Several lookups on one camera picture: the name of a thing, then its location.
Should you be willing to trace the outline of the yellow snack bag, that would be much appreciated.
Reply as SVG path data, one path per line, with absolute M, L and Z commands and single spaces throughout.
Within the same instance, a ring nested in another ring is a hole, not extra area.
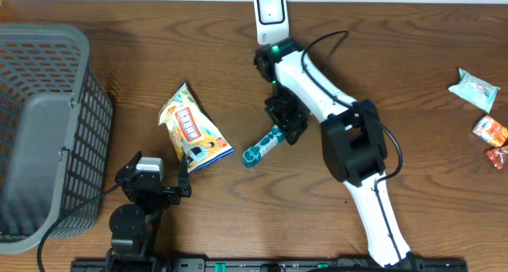
M 231 143 L 205 115 L 197 99 L 182 82 L 159 112 L 179 160 L 191 174 L 234 153 Z

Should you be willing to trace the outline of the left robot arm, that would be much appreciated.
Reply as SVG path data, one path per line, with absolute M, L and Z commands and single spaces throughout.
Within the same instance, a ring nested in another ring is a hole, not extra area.
M 130 203 L 114 210 L 109 226 L 111 249 L 104 271 L 171 271 L 171 260 L 154 252 L 166 209 L 192 193 L 186 156 L 179 165 L 177 186 L 163 186 L 164 163 L 137 152 L 116 174 L 115 182 Z

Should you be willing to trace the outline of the pale green wipes pack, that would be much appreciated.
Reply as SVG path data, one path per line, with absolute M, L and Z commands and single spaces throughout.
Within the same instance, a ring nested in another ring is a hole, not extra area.
M 500 87 L 493 86 L 489 82 L 471 75 L 469 72 L 459 69 L 460 81 L 448 90 L 475 105 L 486 113 L 489 113 L 495 102 Z

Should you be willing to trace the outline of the orange Kleenex tissue pack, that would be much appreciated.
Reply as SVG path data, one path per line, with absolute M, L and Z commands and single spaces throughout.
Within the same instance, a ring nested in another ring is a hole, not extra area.
M 507 140 L 507 128 L 489 116 L 482 117 L 472 132 L 493 147 L 501 147 Z

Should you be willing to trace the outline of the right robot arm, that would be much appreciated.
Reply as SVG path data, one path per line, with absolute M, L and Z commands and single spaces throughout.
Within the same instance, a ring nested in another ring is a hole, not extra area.
M 312 63 L 308 51 L 288 37 L 256 50 L 253 61 L 270 82 L 268 116 L 293 145 L 307 128 L 308 116 L 321 126 L 322 155 L 330 174 L 352 195 L 368 239 L 368 253 L 382 267 L 404 267 L 410 246 L 404 240 L 387 192 L 386 139 L 374 103 L 339 90 Z

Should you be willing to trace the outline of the red Top snack bar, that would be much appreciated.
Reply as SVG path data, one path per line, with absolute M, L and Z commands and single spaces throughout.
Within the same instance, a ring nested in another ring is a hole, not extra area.
M 485 152 L 494 167 L 501 170 L 507 164 L 508 146 L 497 147 Z

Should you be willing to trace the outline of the blue mouthwash bottle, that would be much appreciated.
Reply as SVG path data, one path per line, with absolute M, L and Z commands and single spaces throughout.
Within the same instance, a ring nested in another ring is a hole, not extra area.
M 249 147 L 242 154 L 242 163 L 247 168 L 253 168 L 260 160 L 275 146 L 281 144 L 285 140 L 281 129 L 274 125 L 270 132 L 267 133 L 258 143 Z

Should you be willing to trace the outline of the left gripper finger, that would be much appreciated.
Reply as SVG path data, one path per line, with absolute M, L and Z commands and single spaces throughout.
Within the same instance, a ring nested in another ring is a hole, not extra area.
M 187 169 L 187 154 L 184 153 L 182 156 L 181 163 L 179 165 L 179 172 L 177 176 L 178 185 L 180 189 L 190 189 L 190 179 Z
M 137 166 L 138 162 L 140 161 L 141 157 L 142 157 L 142 152 L 138 151 L 133 156 L 133 158 L 127 162 L 127 164 L 125 165 L 125 169 L 126 170 L 136 170 L 136 166 Z

